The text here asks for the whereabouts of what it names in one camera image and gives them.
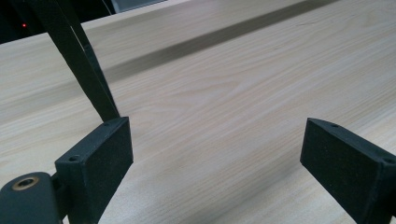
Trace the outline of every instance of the metal bar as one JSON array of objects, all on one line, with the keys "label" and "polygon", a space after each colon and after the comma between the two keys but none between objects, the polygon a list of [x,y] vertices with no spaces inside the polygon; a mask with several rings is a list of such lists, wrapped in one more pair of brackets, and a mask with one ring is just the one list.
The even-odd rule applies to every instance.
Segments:
[{"label": "metal bar", "polygon": [[66,0],[26,0],[64,56],[103,121],[119,118],[113,96],[92,46]]}]

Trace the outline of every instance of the wood grain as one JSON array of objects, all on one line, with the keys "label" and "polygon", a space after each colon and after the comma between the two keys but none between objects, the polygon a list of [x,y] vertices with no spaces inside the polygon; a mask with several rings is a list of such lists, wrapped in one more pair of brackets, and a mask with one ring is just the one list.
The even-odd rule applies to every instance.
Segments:
[{"label": "wood grain", "polygon": [[[306,118],[396,153],[392,0],[166,1],[84,24],[134,164],[101,223],[353,223],[299,163]],[[0,46],[0,184],[101,121],[47,35]]]}]

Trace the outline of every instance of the light wood grain surface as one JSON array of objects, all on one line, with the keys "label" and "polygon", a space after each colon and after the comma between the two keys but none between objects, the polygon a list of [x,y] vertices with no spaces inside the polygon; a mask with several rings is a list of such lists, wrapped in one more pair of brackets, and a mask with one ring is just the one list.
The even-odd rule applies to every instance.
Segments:
[{"label": "light wood grain surface", "polygon": [[[84,24],[134,164],[100,223],[354,223],[308,117],[396,153],[394,0],[178,0]],[[48,35],[0,46],[0,185],[101,123]]]}]

